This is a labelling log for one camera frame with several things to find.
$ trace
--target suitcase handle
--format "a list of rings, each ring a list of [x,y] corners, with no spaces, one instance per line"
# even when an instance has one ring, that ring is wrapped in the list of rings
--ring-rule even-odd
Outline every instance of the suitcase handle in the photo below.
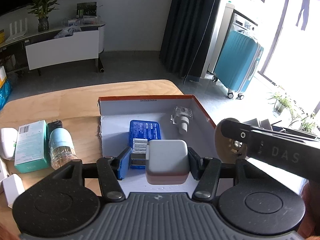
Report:
[[[257,67],[258,67],[258,63],[259,63],[258,60],[256,60],[256,61],[254,62],[254,68],[252,69],[252,72],[250,73],[250,76],[249,76],[248,80],[251,80],[251,79],[252,79],[252,77],[253,77],[253,75],[254,75]]]

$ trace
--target blue suitcase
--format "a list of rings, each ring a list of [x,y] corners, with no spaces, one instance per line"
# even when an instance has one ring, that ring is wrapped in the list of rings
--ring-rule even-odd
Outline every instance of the blue suitcase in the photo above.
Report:
[[[228,98],[233,98],[233,92],[242,93],[247,89],[263,53],[263,47],[253,37],[231,31],[221,51],[212,80],[221,81],[226,86]]]

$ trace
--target barcode label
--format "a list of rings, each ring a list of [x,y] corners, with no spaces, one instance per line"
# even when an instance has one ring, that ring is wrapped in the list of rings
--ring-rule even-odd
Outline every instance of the barcode label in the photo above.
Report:
[[[20,127],[19,134],[25,133],[29,131],[29,125]]]
[[[133,153],[146,153],[148,139],[133,138],[132,152]]]

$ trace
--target wooden table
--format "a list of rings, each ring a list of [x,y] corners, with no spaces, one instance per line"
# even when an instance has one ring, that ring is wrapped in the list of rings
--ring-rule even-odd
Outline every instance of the wooden table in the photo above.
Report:
[[[75,146],[76,155],[84,163],[94,163],[102,157],[100,112],[98,98],[103,96],[127,95],[181,95],[182,92],[168,80],[124,82],[61,90],[8,102],[0,111],[0,128],[46,120],[61,120]],[[40,171],[20,174],[7,161],[9,173],[22,178],[25,189],[31,187],[53,171],[47,168]],[[97,195],[100,188],[97,179],[86,179],[86,187]],[[20,234],[8,207],[4,193],[0,194],[0,222],[14,234]]]

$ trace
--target green box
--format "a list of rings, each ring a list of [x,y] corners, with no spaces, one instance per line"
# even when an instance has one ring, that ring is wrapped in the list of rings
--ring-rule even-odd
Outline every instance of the green box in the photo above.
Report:
[[[14,166],[21,173],[50,167],[45,120],[19,127]]]

